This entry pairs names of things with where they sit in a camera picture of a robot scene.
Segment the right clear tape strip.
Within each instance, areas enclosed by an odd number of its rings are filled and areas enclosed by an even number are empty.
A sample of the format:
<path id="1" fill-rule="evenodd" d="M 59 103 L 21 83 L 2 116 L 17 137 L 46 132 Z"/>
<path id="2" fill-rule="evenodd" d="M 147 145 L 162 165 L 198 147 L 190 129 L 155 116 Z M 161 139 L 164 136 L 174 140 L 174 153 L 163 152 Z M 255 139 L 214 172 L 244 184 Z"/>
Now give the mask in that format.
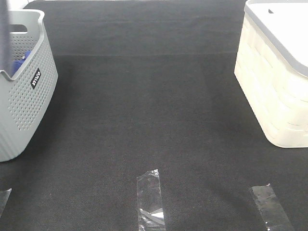
<path id="1" fill-rule="evenodd" d="M 270 184 L 253 186 L 250 188 L 250 193 L 264 221 L 266 231 L 294 231 Z"/>

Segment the left clear tape strip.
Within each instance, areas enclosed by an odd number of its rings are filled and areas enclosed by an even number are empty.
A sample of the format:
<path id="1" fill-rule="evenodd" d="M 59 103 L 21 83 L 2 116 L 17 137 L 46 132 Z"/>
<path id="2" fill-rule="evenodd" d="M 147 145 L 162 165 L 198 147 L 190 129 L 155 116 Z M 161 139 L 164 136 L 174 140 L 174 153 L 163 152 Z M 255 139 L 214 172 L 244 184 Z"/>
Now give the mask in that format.
<path id="1" fill-rule="evenodd" d="M 11 191 L 12 189 L 0 191 L 0 217 L 2 216 L 3 211 L 6 207 Z"/>

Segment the black table cloth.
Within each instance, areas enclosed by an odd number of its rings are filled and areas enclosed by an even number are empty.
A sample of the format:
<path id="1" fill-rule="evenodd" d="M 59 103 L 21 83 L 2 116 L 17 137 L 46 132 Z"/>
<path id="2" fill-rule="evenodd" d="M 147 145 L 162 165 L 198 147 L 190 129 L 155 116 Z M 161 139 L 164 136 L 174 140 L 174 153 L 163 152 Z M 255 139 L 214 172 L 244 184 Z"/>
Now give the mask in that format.
<path id="1" fill-rule="evenodd" d="M 3 231 L 136 231 L 160 174 L 169 231 L 262 231 L 270 183 L 308 228 L 308 151 L 272 145 L 234 76 L 243 0 L 34 1 L 58 71 L 24 152 L 0 166 Z"/>

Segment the cream lidded storage box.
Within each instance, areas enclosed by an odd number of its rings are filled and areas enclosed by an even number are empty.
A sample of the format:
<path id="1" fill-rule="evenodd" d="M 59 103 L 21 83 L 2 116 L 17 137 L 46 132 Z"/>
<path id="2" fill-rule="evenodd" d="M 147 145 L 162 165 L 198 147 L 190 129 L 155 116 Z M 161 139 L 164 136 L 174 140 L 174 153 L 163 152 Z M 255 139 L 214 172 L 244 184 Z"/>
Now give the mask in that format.
<path id="1" fill-rule="evenodd" d="M 272 144 L 308 145 L 308 3 L 248 0 L 234 74 Z"/>

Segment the grey-purple microfibre towel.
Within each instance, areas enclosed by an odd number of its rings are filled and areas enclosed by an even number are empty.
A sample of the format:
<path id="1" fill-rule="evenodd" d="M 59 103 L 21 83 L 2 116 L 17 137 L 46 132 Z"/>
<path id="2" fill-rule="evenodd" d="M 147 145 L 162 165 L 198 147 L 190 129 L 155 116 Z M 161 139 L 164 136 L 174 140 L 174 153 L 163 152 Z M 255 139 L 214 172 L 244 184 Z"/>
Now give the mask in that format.
<path id="1" fill-rule="evenodd" d="M 6 0 L 0 1 L 0 69 L 12 75 L 12 45 L 10 18 Z"/>

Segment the clear tape strip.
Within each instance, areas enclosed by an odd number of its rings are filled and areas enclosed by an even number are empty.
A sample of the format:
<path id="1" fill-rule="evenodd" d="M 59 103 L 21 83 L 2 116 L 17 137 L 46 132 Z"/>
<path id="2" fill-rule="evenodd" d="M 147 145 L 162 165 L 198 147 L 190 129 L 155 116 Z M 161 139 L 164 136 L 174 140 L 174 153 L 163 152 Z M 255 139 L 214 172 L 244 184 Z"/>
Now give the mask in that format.
<path id="1" fill-rule="evenodd" d="M 137 211 L 140 231 L 164 231 L 166 229 L 157 169 L 137 177 Z"/>
<path id="2" fill-rule="evenodd" d="M 11 191 L 12 189 L 0 191 L 0 217 L 2 216 L 3 211 L 6 207 Z"/>
<path id="3" fill-rule="evenodd" d="M 250 188 L 250 193 L 264 221 L 266 231 L 294 231 L 270 184 L 253 186 Z"/>

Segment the centre clear tape strip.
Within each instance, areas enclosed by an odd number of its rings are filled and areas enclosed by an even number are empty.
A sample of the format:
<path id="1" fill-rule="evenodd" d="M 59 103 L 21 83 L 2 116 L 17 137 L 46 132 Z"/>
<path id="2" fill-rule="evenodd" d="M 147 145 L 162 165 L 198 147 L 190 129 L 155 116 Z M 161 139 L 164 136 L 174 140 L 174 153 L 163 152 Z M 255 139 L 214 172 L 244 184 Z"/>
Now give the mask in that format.
<path id="1" fill-rule="evenodd" d="M 137 211 L 140 231 L 164 231 L 166 229 L 157 169 L 137 177 Z"/>

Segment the grey perforated laundry basket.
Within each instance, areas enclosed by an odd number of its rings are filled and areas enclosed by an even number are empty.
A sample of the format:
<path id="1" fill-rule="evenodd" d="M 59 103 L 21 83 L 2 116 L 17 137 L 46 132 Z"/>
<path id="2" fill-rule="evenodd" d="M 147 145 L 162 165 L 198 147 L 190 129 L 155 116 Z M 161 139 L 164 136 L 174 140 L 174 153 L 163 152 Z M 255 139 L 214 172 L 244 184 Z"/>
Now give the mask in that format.
<path id="1" fill-rule="evenodd" d="M 24 62 L 14 75 L 0 72 L 0 160 L 20 155 L 38 128 L 53 96 L 58 73 L 40 10 L 10 10 L 13 60 Z"/>

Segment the blue cloth in basket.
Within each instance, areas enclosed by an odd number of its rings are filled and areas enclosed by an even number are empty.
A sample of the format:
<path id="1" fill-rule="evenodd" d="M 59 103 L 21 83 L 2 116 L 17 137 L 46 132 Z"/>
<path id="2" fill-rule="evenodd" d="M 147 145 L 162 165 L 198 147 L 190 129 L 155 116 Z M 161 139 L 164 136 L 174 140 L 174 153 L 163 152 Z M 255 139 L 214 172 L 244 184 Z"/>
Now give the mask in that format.
<path id="1" fill-rule="evenodd" d="M 17 70 L 21 67 L 21 65 L 25 62 L 25 60 L 27 59 L 27 57 L 30 55 L 31 51 L 26 51 L 24 53 L 24 56 L 22 57 L 21 60 L 16 60 L 16 61 L 13 61 L 13 73 L 12 75 L 14 75 Z"/>

